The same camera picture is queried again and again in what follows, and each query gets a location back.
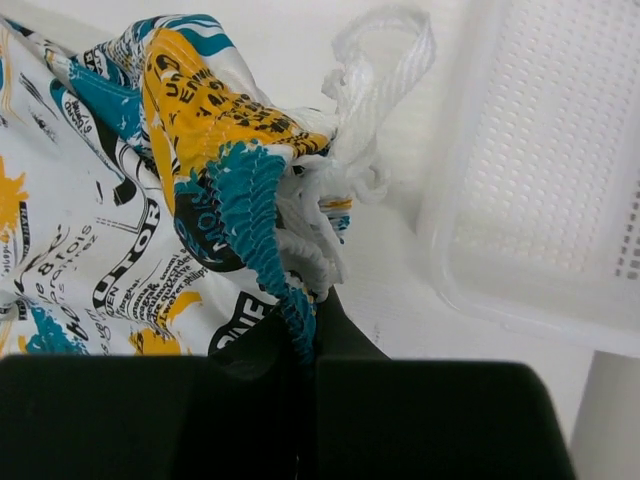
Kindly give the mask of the colourful patterned shorts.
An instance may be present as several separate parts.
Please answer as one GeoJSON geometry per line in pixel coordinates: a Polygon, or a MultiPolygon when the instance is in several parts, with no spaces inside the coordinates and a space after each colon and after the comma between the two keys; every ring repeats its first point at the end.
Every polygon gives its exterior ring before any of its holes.
{"type": "Polygon", "coordinates": [[[377,132],[430,70],[429,15],[334,40],[332,113],[281,109],[213,17],[157,16],[74,53],[1,22],[1,352],[204,355],[271,312],[303,364],[345,278],[377,132]]]}

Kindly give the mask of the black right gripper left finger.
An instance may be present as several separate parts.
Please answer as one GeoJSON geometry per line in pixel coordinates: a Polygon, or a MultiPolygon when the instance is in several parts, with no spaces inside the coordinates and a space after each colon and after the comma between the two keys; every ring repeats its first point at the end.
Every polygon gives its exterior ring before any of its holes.
{"type": "Polygon", "coordinates": [[[5,479],[292,479],[296,359],[271,313],[210,356],[11,356],[5,479]]]}

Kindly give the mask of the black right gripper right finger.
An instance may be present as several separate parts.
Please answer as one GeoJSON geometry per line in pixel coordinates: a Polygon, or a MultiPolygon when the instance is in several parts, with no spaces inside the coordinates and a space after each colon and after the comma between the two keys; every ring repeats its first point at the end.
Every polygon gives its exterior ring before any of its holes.
{"type": "Polygon", "coordinates": [[[336,292],[317,311],[302,479],[572,479],[549,392],[506,361],[392,359],[336,292]]]}

